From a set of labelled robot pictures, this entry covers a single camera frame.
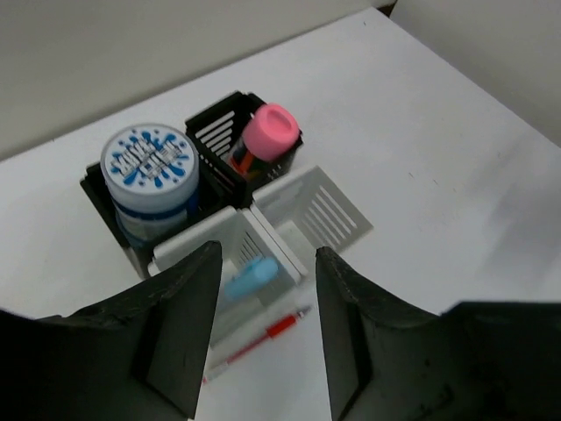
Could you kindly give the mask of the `pink capped bottle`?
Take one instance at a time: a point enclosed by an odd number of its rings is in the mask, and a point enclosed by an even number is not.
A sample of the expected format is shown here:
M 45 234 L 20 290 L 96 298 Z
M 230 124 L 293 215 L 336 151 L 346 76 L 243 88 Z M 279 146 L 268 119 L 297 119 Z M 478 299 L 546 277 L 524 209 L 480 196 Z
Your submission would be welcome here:
M 299 136 L 294 116 L 277 103 L 267 103 L 257 109 L 224 160 L 251 180 L 286 153 Z

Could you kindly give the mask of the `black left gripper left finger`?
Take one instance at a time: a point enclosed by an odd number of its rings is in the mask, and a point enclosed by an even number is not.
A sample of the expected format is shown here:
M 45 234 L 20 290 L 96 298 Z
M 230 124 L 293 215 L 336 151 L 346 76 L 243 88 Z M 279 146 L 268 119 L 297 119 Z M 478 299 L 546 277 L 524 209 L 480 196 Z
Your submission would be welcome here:
M 192 419 L 221 271 L 222 247 L 211 240 L 70 316 L 3 311 L 2 419 Z

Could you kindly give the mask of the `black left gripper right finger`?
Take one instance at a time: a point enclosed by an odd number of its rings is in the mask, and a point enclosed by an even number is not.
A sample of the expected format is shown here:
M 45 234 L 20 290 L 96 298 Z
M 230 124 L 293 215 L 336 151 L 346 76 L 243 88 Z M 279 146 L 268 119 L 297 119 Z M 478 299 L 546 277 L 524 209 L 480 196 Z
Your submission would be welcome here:
M 557 420 L 558 303 L 462 302 L 435 315 L 316 251 L 335 420 Z

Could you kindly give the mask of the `blue glue jar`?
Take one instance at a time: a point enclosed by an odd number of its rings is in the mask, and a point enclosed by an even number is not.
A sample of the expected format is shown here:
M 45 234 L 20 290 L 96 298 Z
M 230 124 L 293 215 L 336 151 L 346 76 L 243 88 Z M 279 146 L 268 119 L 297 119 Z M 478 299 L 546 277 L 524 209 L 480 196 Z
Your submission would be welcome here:
M 173 127 L 125 127 L 107 141 L 100 167 L 117 220 L 135 243 L 157 239 L 198 213 L 198 152 Z

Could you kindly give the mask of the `blue highlighter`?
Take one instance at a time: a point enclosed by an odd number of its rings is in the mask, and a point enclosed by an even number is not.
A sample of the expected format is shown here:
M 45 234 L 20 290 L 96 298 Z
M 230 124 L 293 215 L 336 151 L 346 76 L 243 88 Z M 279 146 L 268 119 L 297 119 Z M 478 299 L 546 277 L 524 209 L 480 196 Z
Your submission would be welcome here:
M 216 315 L 210 336 L 210 346 L 232 335 L 254 317 L 263 305 L 258 293 L 277 278 L 279 266 L 272 257 L 258 257 L 225 283 L 217 299 Z

